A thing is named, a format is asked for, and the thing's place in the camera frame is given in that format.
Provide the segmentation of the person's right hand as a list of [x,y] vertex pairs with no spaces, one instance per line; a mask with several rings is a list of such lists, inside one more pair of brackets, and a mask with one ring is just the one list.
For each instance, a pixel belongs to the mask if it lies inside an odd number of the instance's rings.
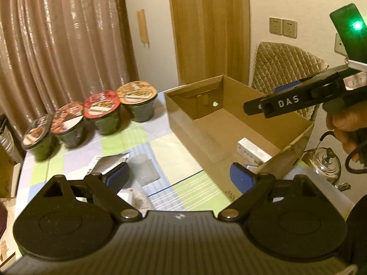
[[344,151],[350,154],[358,145],[352,139],[351,133],[366,128],[366,101],[354,104],[335,115],[327,114],[326,125],[342,143]]

